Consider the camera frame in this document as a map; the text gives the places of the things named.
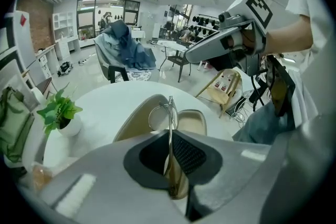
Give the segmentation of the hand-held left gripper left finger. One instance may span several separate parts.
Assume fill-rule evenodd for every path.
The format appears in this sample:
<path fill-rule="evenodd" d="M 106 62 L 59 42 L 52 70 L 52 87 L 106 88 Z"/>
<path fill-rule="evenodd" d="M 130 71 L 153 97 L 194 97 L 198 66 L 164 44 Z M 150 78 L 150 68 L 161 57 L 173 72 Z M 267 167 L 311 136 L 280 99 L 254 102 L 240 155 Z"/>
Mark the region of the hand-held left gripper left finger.
<path fill-rule="evenodd" d="M 96 182 L 83 200 L 75 222 L 188 223 L 166 191 L 143 188 L 124 169 L 126 152 L 153 137 L 159 134 L 149 133 L 96 148 L 55 176 L 41 191 L 41 199 L 54 206 L 78 177 L 90 174 Z"/>

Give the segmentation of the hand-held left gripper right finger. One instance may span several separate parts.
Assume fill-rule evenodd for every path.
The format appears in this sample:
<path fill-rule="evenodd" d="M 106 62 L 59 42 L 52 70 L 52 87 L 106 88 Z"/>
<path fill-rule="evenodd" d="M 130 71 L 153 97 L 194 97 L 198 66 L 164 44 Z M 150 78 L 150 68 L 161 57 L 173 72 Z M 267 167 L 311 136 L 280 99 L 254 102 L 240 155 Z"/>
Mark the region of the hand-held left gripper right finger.
<path fill-rule="evenodd" d="M 179 131 L 173 142 L 189 182 L 185 215 L 175 213 L 173 223 L 265 222 L 267 199 L 285 159 L 286 134 L 271 146 Z"/>

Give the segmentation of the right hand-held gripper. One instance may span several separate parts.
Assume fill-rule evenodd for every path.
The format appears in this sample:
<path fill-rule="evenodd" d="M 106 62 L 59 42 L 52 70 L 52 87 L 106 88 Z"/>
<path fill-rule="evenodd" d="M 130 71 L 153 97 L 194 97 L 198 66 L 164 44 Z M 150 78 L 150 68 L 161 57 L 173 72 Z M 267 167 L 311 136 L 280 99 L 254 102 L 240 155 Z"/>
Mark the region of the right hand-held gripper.
<path fill-rule="evenodd" d="M 252 77 L 259 73 L 260 56 L 265 51 L 266 33 L 273 13 L 264 0 L 235 0 L 219 14 L 219 31 L 197 42 L 184 56 L 190 63 L 229 53 L 233 66 Z M 255 47 L 243 45 L 241 31 L 253 30 Z"/>

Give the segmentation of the person's right hand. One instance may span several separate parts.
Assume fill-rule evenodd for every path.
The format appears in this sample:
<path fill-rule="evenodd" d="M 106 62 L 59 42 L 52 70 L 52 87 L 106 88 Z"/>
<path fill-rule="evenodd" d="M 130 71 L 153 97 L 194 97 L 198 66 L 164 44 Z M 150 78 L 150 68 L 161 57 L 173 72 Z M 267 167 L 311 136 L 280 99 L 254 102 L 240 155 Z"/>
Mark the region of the person's right hand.
<path fill-rule="evenodd" d="M 240 33 L 242 35 L 243 45 L 248 48 L 254 48 L 256 39 L 254 31 L 250 29 L 243 29 Z"/>

